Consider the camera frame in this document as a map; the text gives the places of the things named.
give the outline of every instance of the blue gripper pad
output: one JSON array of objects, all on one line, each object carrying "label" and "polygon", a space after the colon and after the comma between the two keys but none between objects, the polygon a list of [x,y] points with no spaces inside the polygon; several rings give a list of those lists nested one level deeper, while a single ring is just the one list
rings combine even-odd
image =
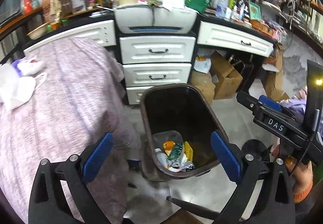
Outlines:
[{"label": "blue gripper pad", "polygon": [[277,112],[282,111],[282,108],[279,103],[274,102],[272,99],[269,99],[268,97],[266,97],[264,95],[259,96],[259,101]]},{"label": "blue gripper pad", "polygon": [[242,181],[241,165],[217,132],[211,134],[211,146],[229,179],[239,185]]},{"label": "blue gripper pad", "polygon": [[113,136],[111,133],[107,133],[88,157],[88,160],[83,164],[82,181],[85,185],[95,179],[105,159],[108,157],[112,146]]}]

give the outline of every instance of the pink blanket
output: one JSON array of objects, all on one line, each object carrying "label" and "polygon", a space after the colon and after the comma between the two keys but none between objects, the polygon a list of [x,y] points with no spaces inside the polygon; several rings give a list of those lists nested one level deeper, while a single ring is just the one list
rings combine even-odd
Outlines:
[{"label": "pink blanket", "polygon": [[[65,161],[111,132],[113,150],[88,188],[110,222],[121,223],[128,170],[123,149],[135,137],[123,113],[122,66],[86,38],[60,39],[27,56],[34,55],[45,62],[46,81],[13,111],[0,105],[0,188],[27,223],[30,191],[41,159]],[[73,215],[81,220],[67,185],[63,188]]]}]

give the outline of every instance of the white drawer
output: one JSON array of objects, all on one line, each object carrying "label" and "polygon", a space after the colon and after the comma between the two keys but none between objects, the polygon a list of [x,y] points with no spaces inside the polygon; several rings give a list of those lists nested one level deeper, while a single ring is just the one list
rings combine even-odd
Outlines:
[{"label": "white drawer", "polygon": [[187,82],[190,63],[146,63],[123,66],[126,87]]},{"label": "white drawer", "polygon": [[123,64],[191,62],[194,37],[136,36],[120,38]]},{"label": "white drawer", "polygon": [[76,27],[48,37],[24,50],[30,52],[40,46],[65,37],[85,37],[91,38],[102,46],[116,45],[116,35],[114,32],[114,20],[99,21],[84,26]]},{"label": "white drawer", "polygon": [[140,99],[143,95],[143,92],[153,86],[141,86],[141,87],[127,87],[127,96],[130,105],[140,104]]},{"label": "white drawer", "polygon": [[273,44],[246,33],[223,25],[201,21],[198,44],[218,46],[268,57]]}]

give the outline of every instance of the red can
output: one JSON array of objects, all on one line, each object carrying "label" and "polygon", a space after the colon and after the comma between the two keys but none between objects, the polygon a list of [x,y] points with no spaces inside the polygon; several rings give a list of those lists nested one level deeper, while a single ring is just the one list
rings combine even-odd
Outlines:
[{"label": "red can", "polygon": [[31,0],[24,0],[24,12],[30,13],[33,11],[33,7],[31,6]]}]

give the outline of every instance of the drawer handle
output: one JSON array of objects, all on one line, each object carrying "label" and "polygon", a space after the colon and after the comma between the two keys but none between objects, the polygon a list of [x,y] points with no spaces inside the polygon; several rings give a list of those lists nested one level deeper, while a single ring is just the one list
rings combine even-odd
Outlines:
[{"label": "drawer handle", "polygon": [[243,40],[241,40],[241,43],[244,44],[244,45],[251,46],[251,43],[250,42],[249,43],[245,43],[245,42],[243,42]]},{"label": "drawer handle", "polygon": [[154,52],[152,49],[149,49],[148,50],[149,52],[151,52],[151,53],[166,53],[166,52],[168,52],[169,50],[168,49],[165,49],[165,51],[163,52],[163,51],[157,51],[157,52]]},{"label": "drawer handle", "polygon": [[148,76],[151,80],[163,80],[166,79],[166,75],[164,74],[163,78],[153,78],[151,75]]}]

